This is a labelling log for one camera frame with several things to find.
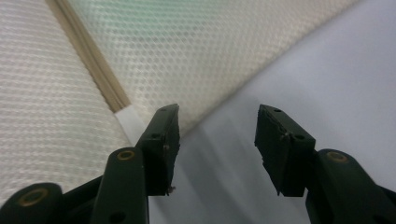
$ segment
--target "white fabric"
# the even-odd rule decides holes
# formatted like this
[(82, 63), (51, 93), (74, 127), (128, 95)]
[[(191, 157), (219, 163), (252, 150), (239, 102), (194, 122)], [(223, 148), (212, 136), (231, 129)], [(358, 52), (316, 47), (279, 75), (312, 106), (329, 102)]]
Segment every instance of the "white fabric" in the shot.
[(128, 140), (42, 0), (0, 2), (0, 204), (35, 182), (101, 175)]
[(303, 35), (356, 0), (69, 0), (146, 123), (186, 132)]

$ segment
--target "white tabletop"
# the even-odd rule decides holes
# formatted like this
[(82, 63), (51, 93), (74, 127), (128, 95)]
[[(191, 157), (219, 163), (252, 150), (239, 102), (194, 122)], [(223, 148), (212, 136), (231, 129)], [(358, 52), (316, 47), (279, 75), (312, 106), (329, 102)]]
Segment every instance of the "white tabletop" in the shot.
[(396, 1), (361, 1), (307, 36), (181, 142), (170, 197), (151, 223), (309, 223), (303, 198), (276, 196), (254, 147), (260, 104), (396, 190)]

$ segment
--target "white surface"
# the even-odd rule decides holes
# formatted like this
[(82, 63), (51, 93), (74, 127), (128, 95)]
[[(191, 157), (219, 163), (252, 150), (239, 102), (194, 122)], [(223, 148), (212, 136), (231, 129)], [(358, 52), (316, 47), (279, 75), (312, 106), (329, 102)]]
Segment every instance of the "white surface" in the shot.
[(68, 1), (142, 120), (178, 103), (183, 134), (357, 0)]
[(128, 145), (44, 0), (0, 1), (0, 205), (36, 182), (73, 189)]
[(362, 1), (254, 77), (181, 142), (170, 197), (151, 223), (309, 223), (304, 199), (276, 196), (254, 147), (259, 104), (287, 112), (396, 190), (396, 2)]
[(136, 145), (148, 125), (137, 115), (133, 105), (123, 108), (115, 113), (115, 116), (128, 137), (131, 146)]

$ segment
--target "dotted fabric pattern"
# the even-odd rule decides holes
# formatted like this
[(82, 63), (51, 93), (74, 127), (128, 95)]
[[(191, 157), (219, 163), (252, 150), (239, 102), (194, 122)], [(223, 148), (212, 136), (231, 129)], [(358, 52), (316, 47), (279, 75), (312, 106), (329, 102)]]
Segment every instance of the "dotted fabric pattern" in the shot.
[(137, 113), (178, 103), (186, 132), (357, 0), (69, 0)]
[(0, 2), (0, 205), (21, 188), (69, 191), (129, 143), (42, 0)]

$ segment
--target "brass screw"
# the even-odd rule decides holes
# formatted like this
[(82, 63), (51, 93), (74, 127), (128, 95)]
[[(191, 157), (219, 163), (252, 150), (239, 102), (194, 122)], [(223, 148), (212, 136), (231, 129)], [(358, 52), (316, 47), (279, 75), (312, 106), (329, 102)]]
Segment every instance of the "brass screw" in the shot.
[(347, 159), (347, 157), (341, 153), (335, 152), (335, 151), (331, 151), (327, 153), (327, 157), (335, 162), (341, 162), (341, 163), (346, 163), (349, 162), (349, 160)]
[(22, 207), (32, 206), (41, 202), (45, 197), (49, 195), (49, 191), (44, 188), (33, 189), (23, 196), (20, 197), (18, 200), (18, 204)]
[(131, 151), (131, 150), (122, 151), (122, 152), (120, 152), (120, 153), (117, 155), (117, 158), (118, 158), (120, 161), (128, 161), (128, 160), (131, 160), (133, 157), (134, 157), (134, 152)]

